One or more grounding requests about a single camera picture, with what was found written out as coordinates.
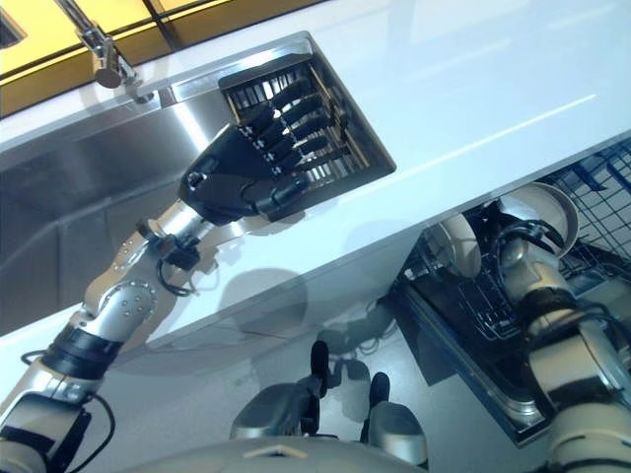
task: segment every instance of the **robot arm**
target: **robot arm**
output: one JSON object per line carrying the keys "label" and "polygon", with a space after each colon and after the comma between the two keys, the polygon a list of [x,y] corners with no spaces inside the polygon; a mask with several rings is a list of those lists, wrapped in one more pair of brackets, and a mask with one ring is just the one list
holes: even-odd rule
{"label": "robot arm", "polygon": [[620,322],[576,300],[542,243],[547,229],[522,222],[513,230],[500,238],[499,271],[525,327],[537,406],[553,418],[540,471],[630,471],[631,378],[606,333]]}
{"label": "robot arm", "polygon": [[121,346],[152,316],[159,292],[190,294],[169,284],[165,272],[192,269],[200,259],[196,245],[213,226],[272,213],[304,193],[309,182],[294,166],[313,144],[298,146],[291,125],[312,110],[279,111],[304,88],[297,81],[245,123],[224,127],[182,177],[171,208],[137,225],[88,287],[81,308],[0,405],[0,471],[65,471],[90,422],[83,405]]}

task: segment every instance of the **floor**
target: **floor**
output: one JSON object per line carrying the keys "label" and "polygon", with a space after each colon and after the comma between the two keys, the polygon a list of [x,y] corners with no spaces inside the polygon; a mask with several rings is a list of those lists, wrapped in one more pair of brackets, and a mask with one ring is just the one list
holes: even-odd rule
{"label": "floor", "polygon": [[[432,473],[518,473],[543,462],[545,439],[516,448],[457,375],[429,386],[391,313],[378,306],[369,307],[364,317],[339,316],[324,330],[211,373],[160,377],[111,372],[102,394],[116,413],[116,435],[86,471],[118,471],[226,440],[232,420],[262,387],[308,373],[316,338],[330,347],[333,384],[341,381],[322,399],[321,433],[359,438],[370,377],[382,371],[390,377],[390,400],[408,406],[426,433]],[[106,434],[105,416],[98,409],[92,408],[95,421],[78,458]]]}

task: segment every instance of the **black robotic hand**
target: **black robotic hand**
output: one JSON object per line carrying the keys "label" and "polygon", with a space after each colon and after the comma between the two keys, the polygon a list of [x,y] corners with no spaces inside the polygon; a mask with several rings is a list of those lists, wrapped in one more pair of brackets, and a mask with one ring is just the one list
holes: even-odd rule
{"label": "black robotic hand", "polygon": [[269,215],[294,202],[309,186],[296,165],[327,146],[314,135],[328,125],[321,107],[309,82],[290,84],[217,135],[184,174],[179,197],[214,225]]}

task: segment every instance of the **white countertop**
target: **white countertop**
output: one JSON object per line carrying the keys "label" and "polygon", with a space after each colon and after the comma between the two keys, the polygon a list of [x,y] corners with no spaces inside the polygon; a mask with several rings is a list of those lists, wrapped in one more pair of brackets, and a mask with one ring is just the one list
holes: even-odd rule
{"label": "white countertop", "polygon": [[[291,274],[559,168],[628,131],[629,25],[626,0],[337,0],[140,66],[148,84],[161,85],[209,61],[308,31],[397,166],[309,209],[298,223],[272,224],[275,235],[222,245],[217,270],[195,277],[201,296],[178,301],[153,339]],[[92,84],[16,113],[0,122],[0,149],[86,116],[99,102],[115,100]],[[268,267],[282,276],[223,294],[233,278]],[[25,339],[39,348],[35,335],[49,339],[53,320],[61,326],[68,313],[2,337],[0,350]]]}

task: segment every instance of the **faucet spout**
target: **faucet spout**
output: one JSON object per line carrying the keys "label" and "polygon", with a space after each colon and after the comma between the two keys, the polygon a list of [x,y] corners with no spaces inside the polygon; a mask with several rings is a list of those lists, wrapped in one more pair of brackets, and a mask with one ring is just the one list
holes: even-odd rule
{"label": "faucet spout", "polygon": [[132,85],[137,74],[116,47],[114,40],[90,20],[74,0],[55,0],[77,28],[77,36],[93,53],[95,80],[108,89],[116,89],[121,84]]}

